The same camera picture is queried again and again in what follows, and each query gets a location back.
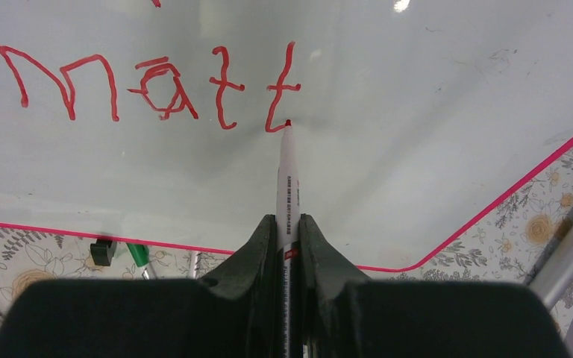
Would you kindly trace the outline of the red capped marker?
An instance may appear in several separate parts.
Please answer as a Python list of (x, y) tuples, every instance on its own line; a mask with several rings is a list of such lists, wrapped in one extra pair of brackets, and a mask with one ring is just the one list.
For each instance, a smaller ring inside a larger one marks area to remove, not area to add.
[(303, 356), (298, 323), (299, 219), (298, 170), (295, 162), (292, 121), (288, 119), (281, 137), (275, 214), (279, 278), (277, 330), (279, 357)]

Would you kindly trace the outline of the pink framed whiteboard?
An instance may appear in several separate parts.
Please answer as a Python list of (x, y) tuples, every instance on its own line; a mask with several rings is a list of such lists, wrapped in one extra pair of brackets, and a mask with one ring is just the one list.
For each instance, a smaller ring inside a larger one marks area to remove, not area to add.
[(0, 1), (0, 224), (405, 269), (573, 144), (573, 1)]

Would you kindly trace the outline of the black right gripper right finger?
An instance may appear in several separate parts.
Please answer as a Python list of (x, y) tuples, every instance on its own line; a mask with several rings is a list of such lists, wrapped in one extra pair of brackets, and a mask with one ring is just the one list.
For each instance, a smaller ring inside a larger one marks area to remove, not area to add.
[(527, 287), (473, 280), (376, 280), (299, 222), (315, 357), (568, 357)]

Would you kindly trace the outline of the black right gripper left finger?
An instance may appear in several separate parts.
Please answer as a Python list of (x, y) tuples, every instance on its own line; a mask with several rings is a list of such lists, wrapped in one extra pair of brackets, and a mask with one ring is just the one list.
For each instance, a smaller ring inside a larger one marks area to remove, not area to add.
[(32, 283), (0, 327), (0, 357), (266, 357), (275, 218), (193, 280)]

